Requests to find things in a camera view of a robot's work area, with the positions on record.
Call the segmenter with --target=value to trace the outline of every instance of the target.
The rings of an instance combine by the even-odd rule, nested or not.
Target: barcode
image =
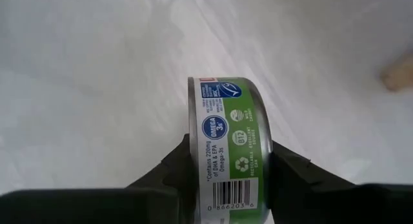
[[[217,182],[212,185],[214,208],[220,205],[250,204],[251,181]]]

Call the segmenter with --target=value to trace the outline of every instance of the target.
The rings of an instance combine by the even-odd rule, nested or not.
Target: msc label
[[[231,98],[242,95],[241,88],[230,82],[201,83],[202,98]]]
[[[219,116],[209,116],[202,122],[202,131],[210,139],[220,139],[228,130],[227,122]]]

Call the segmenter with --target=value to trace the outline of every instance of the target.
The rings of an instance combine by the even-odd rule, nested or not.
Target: recycling symbol
[[[246,170],[248,170],[248,159],[244,157],[237,159],[237,161],[235,161],[235,168],[242,172],[245,172]]]

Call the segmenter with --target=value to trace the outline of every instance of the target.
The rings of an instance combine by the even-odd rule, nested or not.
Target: white circular icon
[[[235,161],[235,168],[242,172],[245,172],[246,170],[248,170],[248,159],[245,157],[241,157],[240,159],[237,159],[237,161]]]
[[[241,110],[233,110],[230,115],[234,121],[242,121],[242,119],[244,119],[244,113]]]
[[[232,141],[238,146],[242,146],[247,143],[248,136],[242,130],[237,130],[232,134]]]

